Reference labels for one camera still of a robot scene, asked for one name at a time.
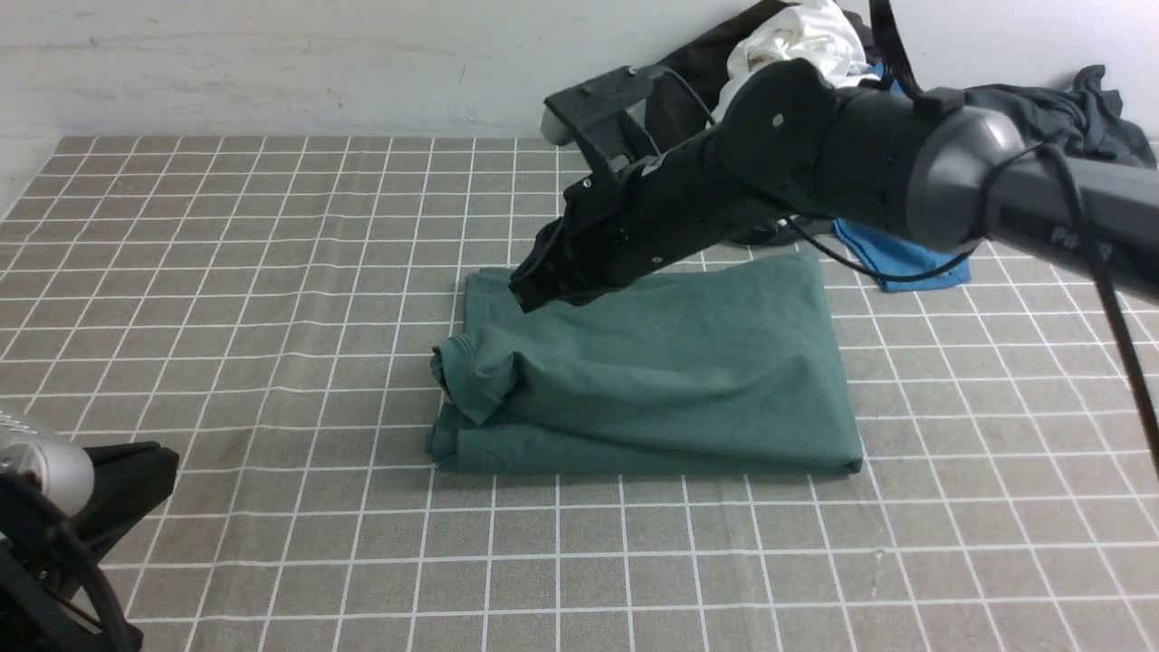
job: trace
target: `pile of clothes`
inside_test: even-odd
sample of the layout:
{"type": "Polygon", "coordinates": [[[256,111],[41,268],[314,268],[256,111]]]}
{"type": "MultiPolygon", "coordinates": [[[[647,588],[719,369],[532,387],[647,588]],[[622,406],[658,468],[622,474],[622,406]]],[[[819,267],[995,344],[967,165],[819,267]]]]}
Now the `pile of clothes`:
{"type": "Polygon", "coordinates": [[[653,273],[523,314],[511,271],[467,277],[435,350],[444,471],[847,475],[863,456],[812,252],[653,273]]]}
{"type": "MultiPolygon", "coordinates": [[[[734,19],[664,57],[659,63],[684,76],[700,100],[715,107],[720,119],[737,89],[760,68],[803,58],[834,87],[879,79],[881,56],[873,31],[858,14],[843,12],[833,0],[787,3],[761,0],[734,19]]],[[[970,88],[967,104],[1009,117],[1027,145],[1052,142],[1067,155],[1156,168],[1156,155],[1138,125],[1122,118],[1117,90],[1105,90],[1106,68],[1093,65],[1074,76],[1070,89],[991,85],[970,88]]],[[[695,100],[670,80],[662,80],[647,107],[644,124],[662,149],[705,127],[695,100]]],[[[741,243],[782,244],[796,237],[781,226],[787,214],[770,214],[765,225],[738,237],[741,243]]],[[[800,219],[808,230],[828,229],[828,221],[800,219]]],[[[833,232],[870,269],[912,274],[940,266],[950,256],[898,240],[848,221],[832,221],[833,232]]],[[[927,290],[969,280],[969,263],[917,283],[881,280],[884,291],[927,290]]]]}

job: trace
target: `gray mat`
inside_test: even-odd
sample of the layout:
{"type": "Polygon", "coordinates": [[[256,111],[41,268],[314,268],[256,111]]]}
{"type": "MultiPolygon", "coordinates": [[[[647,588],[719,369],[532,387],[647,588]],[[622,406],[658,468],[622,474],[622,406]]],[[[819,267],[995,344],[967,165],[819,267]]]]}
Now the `gray mat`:
{"type": "Polygon", "coordinates": [[[0,396],[182,454],[105,563],[148,650],[1159,645],[1159,481],[1098,298],[1001,247],[921,294],[825,263],[853,478],[432,472],[459,281],[584,169],[522,139],[60,142],[0,221],[0,396]]]}

